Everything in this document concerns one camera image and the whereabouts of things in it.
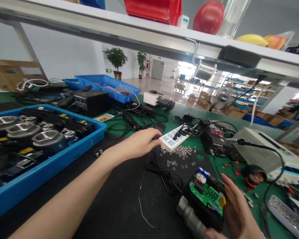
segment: person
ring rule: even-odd
[[[295,113],[299,110],[299,102],[292,108],[288,110],[289,113]]]
[[[162,136],[157,129],[141,130],[105,150],[91,166],[41,207],[9,238],[72,238],[111,171],[122,162],[139,158],[160,145],[161,140],[152,140],[156,136]],[[242,192],[224,174],[222,179],[227,185],[227,204],[224,210],[231,238],[263,239]],[[207,229],[205,236],[208,239],[226,238],[214,229]]]

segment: banana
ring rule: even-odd
[[[247,42],[254,45],[268,46],[269,43],[262,37],[256,34],[246,34],[238,37],[236,40]]]

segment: potted plant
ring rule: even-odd
[[[143,78],[143,72],[146,70],[144,62],[146,61],[146,54],[142,51],[139,51],[137,53],[137,62],[139,64],[140,74],[139,79],[141,80]]]
[[[127,56],[125,56],[120,48],[106,49],[103,52],[106,54],[106,58],[117,69],[117,71],[113,71],[115,79],[122,80],[122,72],[119,71],[119,67],[122,67],[128,61]]]

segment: flower pot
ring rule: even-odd
[[[113,71],[114,72],[114,77],[115,77],[115,79],[117,79],[117,80],[122,80],[122,72],[120,72],[120,71]]]

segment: green plant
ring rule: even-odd
[[[112,48],[111,50],[106,49],[106,51],[103,52],[117,71],[119,71],[119,67],[122,67],[128,61],[127,56],[125,56],[124,52],[120,48]]]
[[[144,64],[145,60],[146,60],[146,53],[139,51],[137,53],[137,62],[139,64],[140,75],[143,75],[143,71],[146,70],[146,67]]]

